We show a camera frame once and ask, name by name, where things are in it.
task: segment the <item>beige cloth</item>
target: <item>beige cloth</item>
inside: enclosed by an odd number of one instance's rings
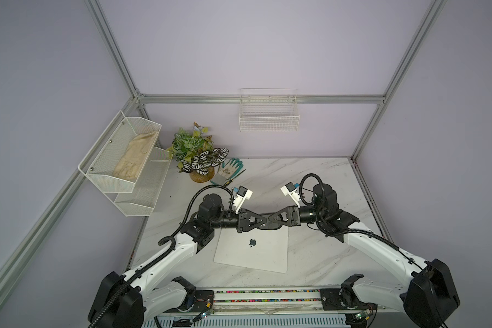
[[[118,161],[113,176],[135,182],[145,164],[146,157],[155,143],[158,131],[139,134],[130,141],[124,156]]]

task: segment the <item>wall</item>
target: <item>wall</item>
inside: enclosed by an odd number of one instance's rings
[[[358,161],[397,245],[452,271],[449,327],[492,327],[492,1],[449,0]]]
[[[102,0],[143,93],[383,94],[430,0]]]
[[[430,0],[101,1],[143,93],[383,94]],[[303,104],[297,133],[240,133],[237,105],[149,104],[167,147],[193,121],[236,156],[351,155],[375,105]]]
[[[297,132],[239,131],[238,104],[148,104],[150,118],[163,125],[160,142],[169,147],[179,127],[209,127],[217,147],[240,157],[331,157],[352,153],[374,104],[299,104]]]
[[[100,282],[125,271],[141,225],[85,182],[0,311],[0,328],[87,327]]]
[[[82,0],[0,1],[0,268],[128,97]],[[0,327],[84,326],[141,222],[85,182]]]

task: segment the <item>wall-mounted basket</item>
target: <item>wall-mounted basket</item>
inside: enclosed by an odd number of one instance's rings
[[[241,132],[297,131],[296,89],[241,89]]]
[[[140,117],[125,117],[122,112],[117,114],[115,119],[117,118],[122,119],[96,158],[86,166],[88,155],[94,151],[92,148],[80,162],[79,170],[125,216],[147,216],[155,208],[171,162],[169,152],[154,146],[161,125]],[[130,141],[139,134],[154,131],[157,134],[149,142],[149,150],[143,150],[146,156],[135,174],[136,177],[131,180],[115,177],[113,171],[124,156]]]

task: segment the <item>purple wall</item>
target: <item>purple wall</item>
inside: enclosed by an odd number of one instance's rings
[[[492,326],[492,1],[449,0],[358,161],[397,245],[439,258]]]
[[[85,3],[0,1],[0,268],[129,98]],[[0,327],[85,326],[141,218],[85,182],[0,312]]]

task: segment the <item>white glove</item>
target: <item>white glove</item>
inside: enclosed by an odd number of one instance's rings
[[[211,183],[222,186],[229,179],[233,179],[242,168],[242,161],[240,159],[232,158],[226,165],[224,165],[224,163],[219,165],[219,170],[211,179]]]

